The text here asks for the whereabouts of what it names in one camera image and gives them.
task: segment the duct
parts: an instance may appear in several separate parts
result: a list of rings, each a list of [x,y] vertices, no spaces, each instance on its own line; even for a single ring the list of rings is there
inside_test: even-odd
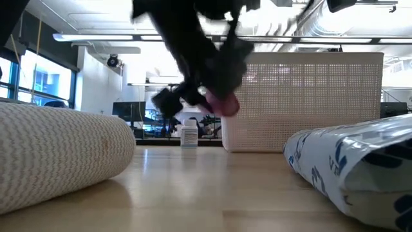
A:
[[[316,9],[303,25],[298,26],[294,36],[299,37],[322,37],[322,36],[341,36],[349,31],[355,24],[355,20],[349,20],[343,14],[347,12],[340,11],[331,13],[328,9],[328,3],[323,1],[322,5]],[[296,52],[298,44],[284,44],[280,47],[279,52]]]

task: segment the ceiling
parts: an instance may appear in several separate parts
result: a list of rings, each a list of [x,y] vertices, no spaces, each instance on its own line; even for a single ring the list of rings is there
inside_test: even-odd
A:
[[[348,10],[339,17],[327,19],[329,28],[341,24],[350,27],[342,33],[345,35],[396,35],[412,36],[411,0],[398,0],[397,11],[389,13],[389,8],[368,6]],[[261,0],[261,8],[242,14],[238,33],[240,35],[273,34],[278,26],[285,27],[287,19],[297,15],[304,4],[294,4],[291,8],[278,8],[271,0]],[[150,19],[142,16],[136,23],[131,23],[131,0],[31,0],[27,11],[41,18],[46,24],[63,34],[157,34]],[[223,34],[225,22],[209,21],[200,18],[206,34]],[[174,59],[167,52],[163,43],[156,42],[94,42],[89,48],[93,53],[96,47],[139,47],[148,66],[161,67],[161,73],[172,75],[177,67]],[[272,50],[274,45],[259,45],[257,51]],[[390,56],[412,55],[412,46],[345,46],[345,52],[385,52]],[[97,52],[97,58],[106,61],[108,54]],[[123,55],[127,63],[133,62],[133,56]]]

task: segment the security camera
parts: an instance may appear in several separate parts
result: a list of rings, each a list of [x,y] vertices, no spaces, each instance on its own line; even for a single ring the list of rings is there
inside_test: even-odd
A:
[[[110,68],[116,68],[120,65],[120,61],[118,60],[118,55],[116,54],[111,54],[110,58],[108,59],[108,66]]]

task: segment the plastic bottle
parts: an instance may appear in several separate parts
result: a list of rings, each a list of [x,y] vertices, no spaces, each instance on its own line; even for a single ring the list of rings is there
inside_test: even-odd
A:
[[[196,120],[183,120],[180,146],[182,148],[196,148],[198,146],[198,127],[196,125]]]

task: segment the cream woven panel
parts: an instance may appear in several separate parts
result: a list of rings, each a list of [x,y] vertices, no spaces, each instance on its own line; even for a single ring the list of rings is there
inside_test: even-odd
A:
[[[378,119],[382,65],[383,53],[253,53],[224,147],[281,152],[300,130]]]
[[[0,214],[114,177],[134,148],[119,118],[0,102]]]

